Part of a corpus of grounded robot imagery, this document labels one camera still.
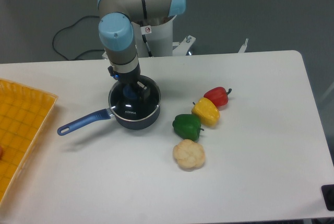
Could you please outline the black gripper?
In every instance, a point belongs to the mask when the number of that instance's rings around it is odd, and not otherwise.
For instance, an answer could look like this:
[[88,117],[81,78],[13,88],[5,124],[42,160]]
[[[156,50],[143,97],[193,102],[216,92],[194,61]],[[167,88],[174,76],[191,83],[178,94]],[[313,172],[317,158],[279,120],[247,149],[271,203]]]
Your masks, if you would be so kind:
[[109,74],[112,78],[122,84],[132,84],[134,93],[140,100],[147,100],[150,97],[151,89],[145,81],[140,81],[140,66],[135,67],[129,73],[119,73],[112,66],[108,67]]

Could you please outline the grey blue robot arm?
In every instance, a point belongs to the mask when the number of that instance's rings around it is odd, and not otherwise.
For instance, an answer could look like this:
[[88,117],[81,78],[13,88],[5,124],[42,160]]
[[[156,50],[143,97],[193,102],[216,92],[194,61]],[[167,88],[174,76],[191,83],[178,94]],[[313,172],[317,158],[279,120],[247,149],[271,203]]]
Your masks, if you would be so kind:
[[110,61],[110,75],[136,87],[140,57],[171,56],[173,20],[186,0],[97,0],[100,41]]

